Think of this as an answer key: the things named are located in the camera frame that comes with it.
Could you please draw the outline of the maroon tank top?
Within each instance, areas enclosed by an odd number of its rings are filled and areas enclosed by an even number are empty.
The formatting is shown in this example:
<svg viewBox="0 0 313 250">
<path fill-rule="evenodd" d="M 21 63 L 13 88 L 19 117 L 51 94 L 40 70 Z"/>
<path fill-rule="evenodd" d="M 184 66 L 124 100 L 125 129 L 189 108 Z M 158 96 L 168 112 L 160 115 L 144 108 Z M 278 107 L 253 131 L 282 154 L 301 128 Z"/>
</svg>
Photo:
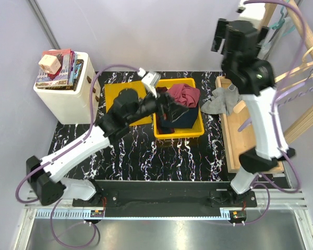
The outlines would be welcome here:
<svg viewBox="0 0 313 250">
<path fill-rule="evenodd" d="M 183 106 L 195 108 L 198 105 L 200 90 L 188 84 L 174 84 L 167 92 Z"/>
</svg>

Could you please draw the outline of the navy blue tank top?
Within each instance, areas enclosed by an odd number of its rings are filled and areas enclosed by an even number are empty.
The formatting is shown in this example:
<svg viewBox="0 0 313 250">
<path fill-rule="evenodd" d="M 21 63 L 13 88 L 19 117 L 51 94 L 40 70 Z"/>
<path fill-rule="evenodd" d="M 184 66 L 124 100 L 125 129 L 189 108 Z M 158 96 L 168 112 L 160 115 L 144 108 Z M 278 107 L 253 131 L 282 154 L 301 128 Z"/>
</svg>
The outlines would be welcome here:
<svg viewBox="0 0 313 250">
<path fill-rule="evenodd" d="M 157 87 L 156 91 L 158 93 L 167 92 L 166 87 Z M 189 111 L 182 115 L 175 122 L 167 121 L 163 118 L 156 117 L 156 124 L 158 126 L 158 131 L 160 134 L 171 134 L 174 133 L 175 128 L 180 129 L 191 129 L 197 119 L 198 115 L 198 105 L 195 108 L 189 108 Z"/>
</svg>

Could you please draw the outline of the teal plastic hanger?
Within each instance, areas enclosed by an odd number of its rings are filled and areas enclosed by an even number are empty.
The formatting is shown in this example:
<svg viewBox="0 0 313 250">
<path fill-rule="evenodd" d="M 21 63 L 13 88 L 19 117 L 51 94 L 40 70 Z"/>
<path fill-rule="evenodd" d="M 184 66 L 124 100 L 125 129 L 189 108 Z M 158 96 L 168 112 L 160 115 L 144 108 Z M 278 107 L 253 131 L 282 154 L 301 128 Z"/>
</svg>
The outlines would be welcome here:
<svg viewBox="0 0 313 250">
<path fill-rule="evenodd" d="M 281 9 L 280 9 L 280 18 L 279 18 L 279 20 L 276 23 L 270 25 L 269 28 L 272 29 L 272 30 L 280 29 L 284 25 L 286 17 L 287 17 L 286 7 L 282 6 Z"/>
</svg>

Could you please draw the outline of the grey tank top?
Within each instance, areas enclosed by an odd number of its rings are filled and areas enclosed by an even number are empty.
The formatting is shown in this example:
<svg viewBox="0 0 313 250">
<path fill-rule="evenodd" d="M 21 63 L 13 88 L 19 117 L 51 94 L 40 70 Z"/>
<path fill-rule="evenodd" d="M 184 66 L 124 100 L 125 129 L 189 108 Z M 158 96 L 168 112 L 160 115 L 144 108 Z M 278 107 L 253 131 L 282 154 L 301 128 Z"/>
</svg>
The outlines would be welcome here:
<svg viewBox="0 0 313 250">
<path fill-rule="evenodd" d="M 295 26 L 291 27 L 289 24 L 282 25 L 278 32 L 275 32 L 272 39 L 268 43 L 263 44 L 259 52 L 259 58 L 268 59 L 280 39 L 293 30 L 295 30 Z M 212 96 L 201 106 L 200 110 L 208 115 L 226 114 L 229 116 L 241 100 L 238 89 L 233 84 L 227 89 L 218 87 L 212 91 Z"/>
</svg>

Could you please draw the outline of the wooden hanger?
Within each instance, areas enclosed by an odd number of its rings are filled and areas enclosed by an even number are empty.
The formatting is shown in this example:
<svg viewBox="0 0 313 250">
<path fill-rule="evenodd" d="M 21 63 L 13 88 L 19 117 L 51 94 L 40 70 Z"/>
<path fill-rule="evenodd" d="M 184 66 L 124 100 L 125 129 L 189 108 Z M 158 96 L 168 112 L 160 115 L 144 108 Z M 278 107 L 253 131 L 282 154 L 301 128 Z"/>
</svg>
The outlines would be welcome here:
<svg viewBox="0 0 313 250">
<path fill-rule="evenodd" d="M 307 55 L 310 54 L 312 51 L 313 51 L 313 46 L 310 49 L 308 49 L 307 52 L 303 55 L 301 65 L 291 70 L 289 77 L 296 76 L 297 74 L 304 72 L 305 70 L 310 68 L 310 66 L 313 66 L 313 61 L 307 62 L 307 60 L 306 60 Z M 240 101 L 233 108 L 233 112 L 237 114 L 237 113 L 241 112 L 241 110 L 245 107 L 246 107 L 245 102 Z"/>
</svg>

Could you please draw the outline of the lavender plastic hanger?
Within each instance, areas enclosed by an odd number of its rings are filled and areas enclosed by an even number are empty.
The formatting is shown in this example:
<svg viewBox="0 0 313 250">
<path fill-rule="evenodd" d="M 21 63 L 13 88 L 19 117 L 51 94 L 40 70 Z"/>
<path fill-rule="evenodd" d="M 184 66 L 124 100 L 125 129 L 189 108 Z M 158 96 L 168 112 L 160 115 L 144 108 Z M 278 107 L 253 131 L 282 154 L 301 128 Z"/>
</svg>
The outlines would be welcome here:
<svg viewBox="0 0 313 250">
<path fill-rule="evenodd" d="M 304 66 L 298 67 L 296 69 L 293 70 L 293 75 L 297 75 L 298 73 L 300 73 L 300 71 L 305 71 L 307 69 L 310 68 L 310 66 L 313 66 L 313 61 L 304 64 Z M 297 99 L 298 97 L 302 97 L 308 93 L 313 92 L 313 86 L 310 86 L 307 90 L 305 91 L 299 91 L 297 92 L 299 89 L 301 89 L 302 87 L 305 87 L 307 85 L 307 83 L 309 83 L 310 81 L 313 81 L 313 68 L 311 68 L 310 73 L 308 75 L 307 78 L 300 80 L 296 83 L 293 83 L 287 87 L 285 87 L 284 89 L 282 89 L 282 93 L 277 97 L 276 101 L 277 101 L 277 107 L 282 107 L 285 104 L 294 101 L 295 99 Z M 239 101 L 236 106 L 233 108 L 233 112 L 238 114 L 240 113 L 240 111 L 242 111 L 244 108 L 246 107 L 246 103 L 244 101 Z M 247 120 L 245 120 L 243 122 L 243 124 L 238 128 L 238 132 L 242 132 L 245 128 L 247 128 L 249 125 L 252 124 L 251 118 L 247 118 Z"/>
</svg>

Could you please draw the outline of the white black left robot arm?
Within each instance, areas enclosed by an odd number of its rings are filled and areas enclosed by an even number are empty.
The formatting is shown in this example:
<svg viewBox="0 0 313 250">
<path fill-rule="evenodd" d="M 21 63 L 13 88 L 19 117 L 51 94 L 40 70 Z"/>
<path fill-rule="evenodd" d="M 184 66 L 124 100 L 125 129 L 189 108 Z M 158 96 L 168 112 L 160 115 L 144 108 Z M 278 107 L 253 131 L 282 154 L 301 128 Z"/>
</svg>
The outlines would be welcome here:
<svg viewBox="0 0 313 250">
<path fill-rule="evenodd" d="M 85 134 L 60 150 L 38 159 L 26 161 L 27 180 L 43 206 L 63 199 L 79 199 L 90 206 L 102 201 L 100 188 L 91 180 L 77 180 L 65 175 L 92 154 L 105 149 L 129 133 L 130 124 L 158 114 L 175 121 L 189 111 L 169 93 L 147 94 L 139 98 L 133 89 L 122 90 L 103 115 Z"/>
</svg>

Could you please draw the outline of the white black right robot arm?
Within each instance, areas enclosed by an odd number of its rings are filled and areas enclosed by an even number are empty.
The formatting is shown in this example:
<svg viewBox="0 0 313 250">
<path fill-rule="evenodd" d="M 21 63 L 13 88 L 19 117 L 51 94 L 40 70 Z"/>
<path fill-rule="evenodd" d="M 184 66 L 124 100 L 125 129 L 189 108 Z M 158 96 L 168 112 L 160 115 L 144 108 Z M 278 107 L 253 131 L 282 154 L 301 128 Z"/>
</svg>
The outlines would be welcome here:
<svg viewBox="0 0 313 250">
<path fill-rule="evenodd" d="M 220 194 L 221 203 L 235 207 L 243 204 L 258 174 L 295 156 L 281 131 L 273 68 L 258 58 L 258 44 L 266 34 L 249 21 L 220 18 L 211 49 L 222 51 L 221 68 L 248 108 L 256 139 L 255 147 L 240 154 L 240 169 Z"/>
</svg>

